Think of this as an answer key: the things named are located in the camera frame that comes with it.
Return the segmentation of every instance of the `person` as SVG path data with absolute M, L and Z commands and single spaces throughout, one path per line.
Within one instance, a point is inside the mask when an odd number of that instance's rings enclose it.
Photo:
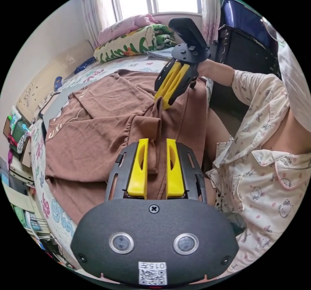
M 239 252 L 220 277 L 250 265 L 276 242 L 310 180 L 310 90 L 287 44 L 279 61 L 283 81 L 212 60 L 198 66 L 200 77 L 231 86 L 249 106 L 234 138 L 213 110 L 207 114 L 206 150 L 213 164 L 205 178 L 209 203 L 212 196 L 216 209 L 238 215 L 246 224 L 236 237 Z

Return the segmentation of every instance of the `green patterned blanket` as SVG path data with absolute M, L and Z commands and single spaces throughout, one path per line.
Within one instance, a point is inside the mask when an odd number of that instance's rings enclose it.
M 165 25 L 154 24 L 117 37 L 101 46 L 94 57 L 99 62 L 109 62 L 126 56 L 146 54 L 176 45 L 174 32 Z

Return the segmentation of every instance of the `folded blanket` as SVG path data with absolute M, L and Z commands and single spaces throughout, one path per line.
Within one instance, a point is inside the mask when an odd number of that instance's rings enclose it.
M 101 30 L 97 42 L 99 45 L 102 45 L 123 34 L 157 23 L 159 22 L 156 21 L 151 14 L 129 17 Z
M 109 62 L 125 56 L 146 54 L 176 45 L 174 32 L 165 25 L 154 24 L 132 31 L 99 46 L 94 57 Z

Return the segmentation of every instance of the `sleeve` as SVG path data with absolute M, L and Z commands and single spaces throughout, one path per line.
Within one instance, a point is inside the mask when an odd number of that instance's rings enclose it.
M 284 85 L 274 74 L 235 70 L 232 88 L 236 97 L 247 106 L 250 106 L 256 96 L 258 102 L 264 101 L 269 93 L 275 97 L 284 89 Z

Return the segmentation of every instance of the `bedsheet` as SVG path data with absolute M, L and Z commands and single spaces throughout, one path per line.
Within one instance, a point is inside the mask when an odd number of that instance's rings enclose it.
M 142 72 L 160 72 L 167 61 L 149 59 L 147 56 L 132 56 L 117 59 L 108 63 L 95 62 L 83 71 L 68 79 L 58 92 L 85 82 L 94 82 L 98 79 L 110 75 L 118 69 L 129 69 Z M 211 96 L 212 81 L 208 81 L 206 88 L 208 100 Z M 42 120 L 39 119 L 31 127 L 31 158 L 32 171 L 36 187 L 36 193 L 41 204 L 41 209 L 46 217 L 48 226 L 62 245 L 62 247 L 74 258 L 70 249 L 70 243 L 76 229 L 76 224 L 66 214 L 64 209 L 58 204 L 50 188 L 45 181 L 45 145 L 41 130 Z

